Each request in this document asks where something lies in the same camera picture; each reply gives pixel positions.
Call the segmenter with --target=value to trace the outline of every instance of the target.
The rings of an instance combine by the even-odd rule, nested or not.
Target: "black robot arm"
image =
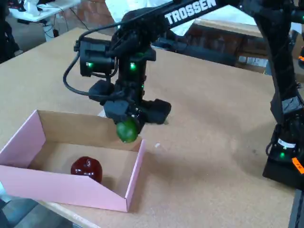
[[[131,137],[122,139],[131,142],[145,123],[162,124],[171,110],[171,105],[165,101],[143,100],[146,62],[156,60],[151,43],[167,30],[228,4],[252,16],[267,43],[275,87],[271,111],[277,125],[266,153],[269,163],[296,170],[294,177],[297,179],[291,180],[290,176],[277,178],[276,168],[267,166],[264,175],[304,188],[300,171],[301,162],[304,162],[304,102],[298,93],[289,50],[291,22],[304,23],[302,1],[296,7],[290,0],[174,0],[156,8],[128,12],[122,22],[90,30],[79,37],[75,45],[78,54],[64,74],[64,83],[73,92],[100,102],[106,116],[112,118],[117,126],[124,122],[132,123],[133,127],[129,125],[126,131]],[[92,32],[118,25],[120,28],[111,41],[86,37]],[[88,93],[73,89],[66,81],[69,70],[79,57],[82,76],[105,78],[98,81]],[[118,79],[112,84],[111,77],[117,71]]]

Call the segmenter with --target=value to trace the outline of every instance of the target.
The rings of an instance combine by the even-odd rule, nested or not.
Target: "white table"
[[[78,5],[80,2],[81,0],[56,0],[48,4],[40,4],[38,7],[40,6],[43,10],[40,11],[40,14],[38,16],[33,16],[28,12],[19,12],[17,9],[10,9],[10,13],[17,19],[27,20],[31,22],[40,22],[44,19],[46,23],[43,25],[43,30],[45,33],[46,41],[49,41],[54,36],[50,18],[61,11]]]

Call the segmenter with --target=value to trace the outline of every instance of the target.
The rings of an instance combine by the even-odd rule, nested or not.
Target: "green fruit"
[[[137,139],[138,136],[136,124],[132,119],[128,119],[124,122],[119,122],[116,125],[116,132],[118,137],[124,143],[132,143]]]

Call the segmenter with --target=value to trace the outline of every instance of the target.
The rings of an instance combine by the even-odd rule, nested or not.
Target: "cable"
[[[51,25],[51,28],[50,28],[48,31],[44,31],[44,34],[47,35],[47,36],[50,37],[50,38],[55,38],[54,36],[51,37],[51,36],[48,34],[48,32],[49,32],[50,30],[54,29],[54,26],[53,26],[52,24],[50,24],[50,25]]]
[[[174,4],[174,2],[173,1],[168,2],[166,5],[171,5],[171,4]],[[130,23],[130,22],[133,22],[133,21],[135,21],[135,20],[137,20],[137,19],[139,19],[139,18],[141,18],[141,17],[143,17],[143,16],[145,16],[147,14],[151,14],[151,13],[157,11],[159,8],[162,8],[163,6],[164,5],[160,5],[158,7],[155,7],[154,9],[152,9],[152,10],[150,10],[148,12],[145,12],[145,13],[137,16],[137,17],[134,17],[134,18],[132,18],[132,19],[130,19],[128,21],[120,21],[120,22],[113,23],[113,24],[110,24],[110,25],[107,25],[107,26],[100,26],[100,27],[88,30],[88,31],[84,32],[83,34],[81,34],[79,36],[78,41],[81,41],[85,36],[87,36],[87,35],[89,35],[89,34],[91,34],[93,32],[98,32],[98,31],[101,31],[101,30],[104,30],[104,29],[110,29],[110,28],[113,28],[113,27],[117,27],[117,26],[121,26],[121,25]]]
[[[106,96],[106,95],[99,95],[99,94],[90,94],[88,92],[80,91],[80,90],[77,90],[77,89],[71,87],[67,83],[67,80],[66,80],[67,79],[67,75],[71,71],[71,69],[73,68],[73,66],[77,62],[77,60],[79,59],[79,56],[80,56],[80,53],[78,52],[77,55],[76,55],[76,57],[72,61],[72,63],[68,66],[68,68],[66,69],[65,73],[63,74],[63,84],[66,86],[67,89],[69,89],[70,91],[72,91],[73,93],[76,93],[76,94],[80,94],[80,95],[84,95],[84,96],[94,96],[94,97],[102,98],[102,99],[107,100],[107,101],[114,101],[114,100],[120,99],[120,100],[126,100],[129,103],[133,102],[133,101],[129,100],[128,98],[122,96],[123,93],[124,93],[123,91],[119,91],[119,92],[115,93],[114,95]]]
[[[65,11],[64,11],[61,7],[59,7],[59,6],[41,6],[41,5],[37,5],[37,7],[41,7],[41,8],[59,8],[59,9],[61,9],[61,11],[62,11],[62,13],[63,13],[63,17],[64,17],[64,19],[65,19],[65,21],[66,21],[66,29],[67,29],[67,31],[69,31],[68,25],[67,25],[66,14],[65,14]]]
[[[118,71],[118,63],[116,61],[114,71],[110,75],[107,76],[107,75],[102,75],[102,74],[97,74],[97,73],[92,73],[92,75],[96,76],[96,77],[100,77],[100,78],[111,78],[116,75],[117,71]]]
[[[78,18],[78,20],[86,27],[87,30],[89,30],[89,28],[86,26],[86,24],[78,17],[78,15],[74,12],[74,10],[72,8],[70,8],[70,10],[74,13],[74,15]]]
[[[145,16],[145,15],[147,15],[147,14],[151,14],[151,13],[155,12],[156,10],[158,10],[159,8],[162,8],[163,6],[164,6],[164,5],[161,5],[161,6],[159,6],[159,7],[156,7],[156,8],[154,8],[154,9],[152,9],[152,10],[150,10],[150,11],[148,11],[148,12],[145,12],[144,14],[139,15],[139,16],[137,16],[137,17],[135,17],[135,18],[132,18],[132,19],[130,19],[130,20],[128,20],[128,21],[121,21],[121,22],[117,22],[117,23],[110,24],[110,25],[107,25],[107,26],[101,26],[101,27],[98,27],[98,28],[94,28],[94,29],[88,30],[88,31],[84,32],[83,34],[81,34],[81,35],[79,36],[77,42],[80,43],[81,40],[82,40],[85,36],[87,36],[87,35],[89,35],[89,34],[91,34],[91,33],[94,33],[94,32],[97,32],[97,31],[101,31],[101,30],[104,30],[104,29],[114,28],[114,27],[117,27],[117,26],[119,26],[119,25],[124,25],[124,24],[130,23],[130,22],[133,22],[133,21],[135,21],[135,20],[137,20],[137,19],[139,19],[139,18],[141,18],[141,17],[143,17],[143,16]],[[129,103],[133,103],[133,102],[134,102],[134,101],[130,100],[130,99],[127,98],[127,97],[121,96],[121,95],[124,94],[124,91],[120,91],[120,92],[118,92],[118,93],[116,93],[116,94],[112,94],[112,95],[109,95],[109,96],[105,96],[105,95],[94,95],[94,94],[89,94],[88,92],[80,91],[80,90],[77,90],[77,89],[71,87],[71,86],[67,83],[67,80],[66,80],[66,79],[67,79],[67,75],[68,75],[68,73],[71,71],[72,67],[75,65],[75,63],[77,62],[77,60],[79,59],[79,57],[80,57],[80,53],[79,53],[79,51],[78,51],[76,57],[74,58],[74,60],[72,61],[72,63],[68,66],[68,68],[66,69],[66,71],[65,71],[64,74],[63,74],[63,83],[64,83],[64,85],[66,86],[67,89],[69,89],[70,91],[72,91],[72,92],[74,92],[74,93],[76,93],[76,94],[79,94],[79,95],[84,95],[84,96],[96,96],[96,97],[102,98],[102,99],[107,100],[107,101],[110,101],[110,100],[114,101],[114,100],[120,99],[120,100],[126,100],[126,101],[129,102]],[[117,70],[118,70],[118,63],[115,64],[115,69],[114,69],[114,72],[111,74],[111,76],[115,75],[116,72],[117,72]]]

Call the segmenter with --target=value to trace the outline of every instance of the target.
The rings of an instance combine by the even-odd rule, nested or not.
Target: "tan tabletop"
[[[81,32],[0,65],[1,147],[34,109],[100,112],[62,83]],[[169,101],[172,111],[169,124],[143,129],[149,147],[130,213],[42,204],[85,228],[287,227],[294,190],[262,177],[275,125],[271,77],[164,50],[146,74],[145,98]],[[79,66],[68,77],[84,90],[96,80],[82,78]]]
[[[197,25],[226,30],[229,32],[236,32],[253,37],[261,37],[261,38],[263,37],[256,25],[245,25],[240,23],[233,23],[233,22],[219,21],[219,20],[206,20],[200,18],[196,19],[194,23]]]

